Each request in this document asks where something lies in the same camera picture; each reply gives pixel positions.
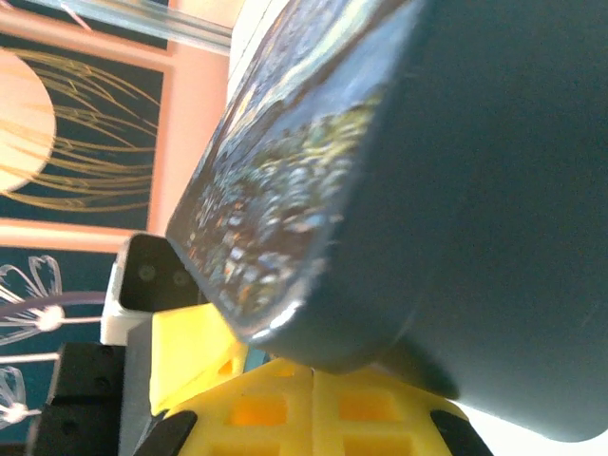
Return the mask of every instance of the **black plastic part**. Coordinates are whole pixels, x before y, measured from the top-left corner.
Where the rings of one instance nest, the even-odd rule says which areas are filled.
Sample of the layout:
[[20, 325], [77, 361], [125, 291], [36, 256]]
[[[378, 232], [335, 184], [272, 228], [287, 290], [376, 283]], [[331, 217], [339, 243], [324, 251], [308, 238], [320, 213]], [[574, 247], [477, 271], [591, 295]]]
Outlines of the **black plastic part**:
[[151, 429], [152, 319], [129, 331], [124, 362], [119, 456], [132, 456]]
[[128, 245], [120, 302], [129, 311], [154, 313], [207, 299], [164, 237], [137, 234]]
[[157, 423], [133, 456], [178, 456], [197, 422], [194, 411], [181, 411]]
[[167, 236], [261, 350], [332, 372], [378, 362], [549, 438], [591, 439], [608, 428], [608, 2], [412, 4], [343, 221], [311, 244], [289, 321], [270, 324], [287, 301], [221, 307], [189, 257], [208, 182]]
[[45, 405], [32, 422], [28, 456], [116, 456], [121, 404]]
[[164, 420], [164, 417], [166, 416], [168, 410], [164, 410], [161, 413], [159, 413], [158, 415], [150, 415], [150, 418], [148, 419], [146, 425], [145, 425], [145, 429], [142, 432], [142, 437], [140, 438], [140, 441], [137, 443], [136, 448], [139, 448], [140, 445], [145, 441], [145, 439], [148, 438], [148, 435], [150, 435], [150, 432], [152, 432], [152, 429], [154, 429], [154, 427], [160, 423], [162, 420]]
[[124, 347], [67, 344], [59, 354], [49, 404], [97, 404], [122, 399]]
[[42, 413], [29, 428], [27, 456], [116, 456], [124, 347], [66, 344]]
[[430, 417], [452, 456], [492, 456], [490, 448], [467, 420], [444, 410], [434, 410]]
[[2, 444], [0, 445], [0, 456], [23, 456], [26, 446], [23, 444]]

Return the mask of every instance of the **white surface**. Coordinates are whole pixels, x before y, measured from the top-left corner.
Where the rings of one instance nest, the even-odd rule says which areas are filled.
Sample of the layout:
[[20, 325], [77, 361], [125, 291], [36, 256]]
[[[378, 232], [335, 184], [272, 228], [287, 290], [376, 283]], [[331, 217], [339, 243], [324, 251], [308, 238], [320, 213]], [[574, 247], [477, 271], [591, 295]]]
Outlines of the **white surface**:
[[121, 306], [117, 291], [120, 290], [122, 280], [123, 275], [114, 263], [102, 312], [100, 342], [104, 345], [126, 346], [129, 331], [150, 318], [149, 313], [131, 312]]
[[231, 29], [243, 0], [177, 0], [176, 3], [182, 12]]
[[541, 437], [472, 408], [460, 406], [494, 456], [605, 456], [608, 433], [579, 444], [563, 444]]
[[246, 0], [232, 32], [228, 97], [230, 102], [266, 30], [289, 0]]

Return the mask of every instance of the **gold line drawing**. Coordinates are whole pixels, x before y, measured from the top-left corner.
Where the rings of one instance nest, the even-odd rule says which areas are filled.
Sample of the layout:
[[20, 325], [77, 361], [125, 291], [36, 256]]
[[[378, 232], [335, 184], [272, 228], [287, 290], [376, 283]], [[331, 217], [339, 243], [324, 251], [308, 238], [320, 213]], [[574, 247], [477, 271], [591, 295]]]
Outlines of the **gold line drawing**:
[[[0, 47], [0, 81], [0, 197], [81, 213], [148, 205], [153, 165], [122, 157], [154, 154], [158, 118], [146, 119], [124, 100], [159, 101], [101, 68], [22, 48]], [[53, 104], [52, 95], [61, 102]], [[84, 128], [96, 141], [61, 136], [59, 123]], [[30, 183], [45, 190], [23, 191]], [[45, 195], [52, 191], [61, 197]]]

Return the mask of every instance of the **sparkly textured surface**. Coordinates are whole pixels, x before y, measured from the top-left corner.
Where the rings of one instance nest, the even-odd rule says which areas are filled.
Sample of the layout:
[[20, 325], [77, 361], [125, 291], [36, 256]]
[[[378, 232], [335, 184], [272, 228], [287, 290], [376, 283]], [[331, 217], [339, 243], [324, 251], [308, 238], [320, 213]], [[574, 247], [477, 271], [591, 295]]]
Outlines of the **sparkly textured surface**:
[[234, 315], [282, 295], [330, 213], [409, 27], [403, 0], [290, 2], [190, 181], [167, 235]]

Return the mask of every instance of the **camera lens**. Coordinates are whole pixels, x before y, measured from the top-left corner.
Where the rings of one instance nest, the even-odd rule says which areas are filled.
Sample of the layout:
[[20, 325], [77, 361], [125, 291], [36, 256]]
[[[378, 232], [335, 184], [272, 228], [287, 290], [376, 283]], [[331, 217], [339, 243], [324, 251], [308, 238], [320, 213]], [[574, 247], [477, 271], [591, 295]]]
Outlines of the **camera lens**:
[[173, 283], [178, 287], [184, 287], [190, 281], [190, 276], [185, 271], [177, 271], [173, 274]]
[[154, 266], [151, 266], [149, 264], [144, 264], [143, 266], [140, 267], [140, 270], [138, 271], [138, 275], [139, 275], [140, 279], [143, 280], [144, 282], [149, 282], [151, 280], [154, 280], [154, 277], [156, 276], [156, 269], [154, 268]]

